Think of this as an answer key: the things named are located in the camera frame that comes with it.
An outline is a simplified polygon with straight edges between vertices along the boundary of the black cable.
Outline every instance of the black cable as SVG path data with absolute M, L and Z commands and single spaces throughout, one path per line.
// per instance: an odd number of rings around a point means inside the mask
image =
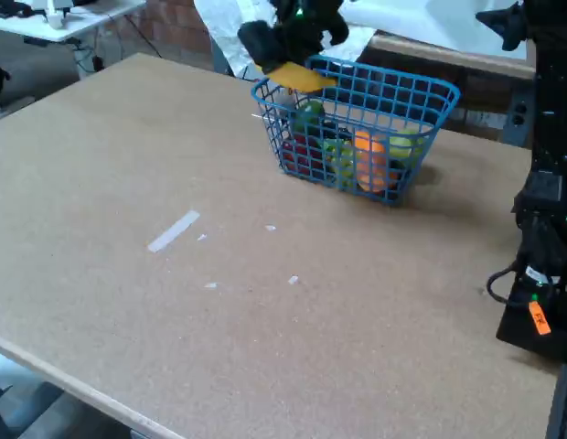
M 164 57 L 162 57 L 162 55 L 159 53 L 159 51 L 157 50 L 157 48 L 155 48 L 154 44 L 147 39 L 147 37 L 144 35 L 144 33 L 141 31 L 141 29 L 134 23 L 134 21 L 129 18 L 129 16 L 125 16 L 125 19 L 129 22 L 129 24 L 135 29 L 135 32 L 137 32 L 139 34 L 139 36 L 143 39 L 143 41 L 145 41 L 145 43 L 147 43 L 147 45 L 152 48 L 152 50 L 155 52 L 155 54 L 163 59 Z
M 107 14 L 107 17 L 111 19 L 111 23 L 115 28 L 115 34 L 117 34 L 117 41 L 119 42 L 119 59 L 123 60 L 125 58 L 125 47 L 123 45 L 123 39 L 121 38 L 121 32 L 119 31 L 119 27 L 117 26 L 115 19 L 109 14 Z
M 97 47 L 99 46 L 99 29 L 94 30 L 94 41 L 92 42 L 92 50 L 96 55 Z
M 500 272 L 496 272 L 491 274 L 491 276 L 488 278 L 487 280 L 487 292 L 488 295 L 490 295 L 491 297 L 493 297 L 493 299 L 495 299 L 497 302 L 499 302 L 500 304 L 504 304 L 504 305 L 510 305 L 513 304 L 512 302 L 510 302 L 508 299 L 506 299 L 505 297 L 503 297 L 502 295 L 499 295 L 497 293 L 495 293 L 493 291 L 493 283 L 498 280 L 499 278 L 508 275 L 511 272 L 515 272 L 516 271 L 516 263 L 513 262 L 509 267 L 507 267 L 505 270 L 501 270 Z
M 76 63 L 76 65 L 78 67 L 80 67 L 85 73 L 96 73 L 96 71 L 94 70 L 87 70 L 83 65 L 82 62 L 86 61 L 89 57 L 91 57 L 92 55 L 94 55 L 94 48 L 91 47 L 86 47 L 83 48 L 80 46 L 79 43 L 74 45 L 74 49 L 72 50 L 73 52 L 84 52 L 84 51 L 89 51 L 89 53 L 87 53 L 83 59 L 79 59 L 79 60 L 75 60 L 74 62 Z

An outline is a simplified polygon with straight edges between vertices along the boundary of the blue wire basket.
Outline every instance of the blue wire basket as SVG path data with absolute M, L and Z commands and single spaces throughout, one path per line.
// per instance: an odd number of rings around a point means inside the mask
M 453 84 L 312 57 L 337 85 L 301 94 L 263 79 L 252 89 L 286 174 L 395 204 L 460 98 Z

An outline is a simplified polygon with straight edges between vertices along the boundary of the white table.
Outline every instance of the white table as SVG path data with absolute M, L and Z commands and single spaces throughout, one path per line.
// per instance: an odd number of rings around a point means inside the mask
M 50 27 L 43 16 L 32 16 L 29 18 L 0 18 L 0 30 L 24 37 L 60 43 L 71 37 L 82 39 L 93 29 L 106 24 L 108 21 L 113 21 L 118 16 L 131 14 L 133 11 L 145 7 L 145 4 L 146 0 L 99 0 L 93 5 L 72 8 L 70 13 L 66 15 L 62 29 Z M 74 52 L 81 79 L 92 70 L 90 54 L 89 49 Z

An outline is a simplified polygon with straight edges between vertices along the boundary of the table edge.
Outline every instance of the table edge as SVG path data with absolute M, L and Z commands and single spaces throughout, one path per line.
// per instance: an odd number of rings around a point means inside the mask
M 449 48 L 439 48 L 418 41 L 394 35 L 374 35 L 369 46 L 380 50 L 388 50 L 402 55 L 425 58 L 469 69 L 489 71 L 522 80 L 532 80 L 535 68 L 520 61 L 505 58 L 487 57 L 466 52 L 458 52 Z
M 39 359 L 35 355 L 23 350 L 14 343 L 0 337 L 0 354 L 17 364 L 36 372 L 46 381 L 60 387 L 65 392 L 78 398 L 82 402 L 94 407 L 101 412 L 111 416 L 113 419 L 133 428 L 151 439 L 185 439 L 183 436 L 172 432 L 163 425 L 146 418 L 126 405 L 116 401 L 106 394 L 97 391 L 90 385 L 78 380 L 64 371 Z

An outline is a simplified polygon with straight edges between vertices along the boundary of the plastic fruit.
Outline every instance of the plastic fruit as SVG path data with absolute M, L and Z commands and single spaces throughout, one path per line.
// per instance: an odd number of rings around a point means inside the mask
M 322 159 L 322 149 L 315 139 L 309 140 L 309 148 L 304 144 L 304 139 L 294 137 L 294 140 L 285 140 L 282 143 L 282 163 L 285 169 L 294 174 L 313 177 L 318 180 L 324 179 L 324 164 L 316 158 Z
M 308 137 L 306 141 L 303 134 L 294 134 L 294 140 L 297 143 L 295 150 L 298 154 L 309 154 L 313 158 L 322 160 L 322 147 L 314 137 Z
M 390 183 L 387 178 L 387 156 L 385 146 L 366 131 L 356 131 L 353 143 L 357 148 L 357 181 L 366 192 L 381 192 Z M 390 178 L 397 179 L 397 173 L 390 173 Z
M 347 128 L 341 128 L 337 122 L 324 121 L 322 122 L 323 135 L 325 139 L 342 139 L 352 142 L 353 136 Z
M 415 130 L 401 130 L 397 134 L 418 134 Z M 390 137 L 390 157 L 405 159 L 418 158 L 423 152 L 423 138 L 413 139 L 394 135 Z
M 326 117 L 322 102 L 305 102 L 293 113 L 292 131 L 296 134 L 305 134 L 316 137 L 320 136 L 320 124 Z
M 342 139 L 325 140 L 324 150 L 326 161 L 337 176 L 337 186 L 341 188 L 355 188 L 351 142 Z

